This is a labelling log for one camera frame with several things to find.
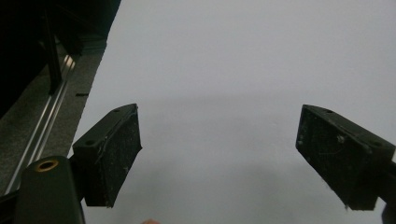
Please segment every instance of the white surface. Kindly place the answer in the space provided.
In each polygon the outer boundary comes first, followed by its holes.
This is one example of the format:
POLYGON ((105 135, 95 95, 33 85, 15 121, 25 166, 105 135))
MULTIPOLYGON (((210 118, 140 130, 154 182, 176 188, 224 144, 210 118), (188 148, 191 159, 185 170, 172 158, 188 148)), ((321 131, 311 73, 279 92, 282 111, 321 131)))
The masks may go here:
POLYGON ((396 2, 122 0, 76 139, 137 103, 143 149, 88 223, 381 223, 294 147, 302 104, 396 143, 396 2))

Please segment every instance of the screw hole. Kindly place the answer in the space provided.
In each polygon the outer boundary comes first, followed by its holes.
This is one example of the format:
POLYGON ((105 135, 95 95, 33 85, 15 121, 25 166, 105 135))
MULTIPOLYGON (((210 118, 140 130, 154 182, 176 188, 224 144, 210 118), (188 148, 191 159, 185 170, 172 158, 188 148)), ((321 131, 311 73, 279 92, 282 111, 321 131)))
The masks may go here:
POLYGON ((54 160, 54 161, 43 161, 37 166, 37 168, 35 170, 38 171, 38 172, 46 172, 46 171, 52 170, 58 164, 59 164, 59 162, 56 161, 56 160, 54 160))
POLYGON ((94 143, 95 143, 95 141, 88 140, 88 141, 85 142, 85 145, 90 146, 90 145, 93 145, 94 143))

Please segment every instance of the metal rail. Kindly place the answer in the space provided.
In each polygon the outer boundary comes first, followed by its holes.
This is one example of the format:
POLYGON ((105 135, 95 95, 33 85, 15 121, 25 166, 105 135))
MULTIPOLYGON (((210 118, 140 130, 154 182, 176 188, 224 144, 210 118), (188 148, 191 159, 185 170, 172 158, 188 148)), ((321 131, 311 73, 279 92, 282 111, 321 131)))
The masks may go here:
POLYGON ((30 139, 21 156, 20 162, 18 163, 18 166, 15 169, 11 180, 9 181, 5 194, 9 194, 10 192, 18 189, 21 182, 21 172, 30 163, 40 159, 44 146, 49 139, 52 126, 56 120, 59 109, 61 108, 62 101, 64 100, 68 79, 73 74, 75 65, 75 60, 73 60, 71 56, 66 55, 61 68, 63 80, 55 93, 49 96, 37 125, 33 129, 30 139))

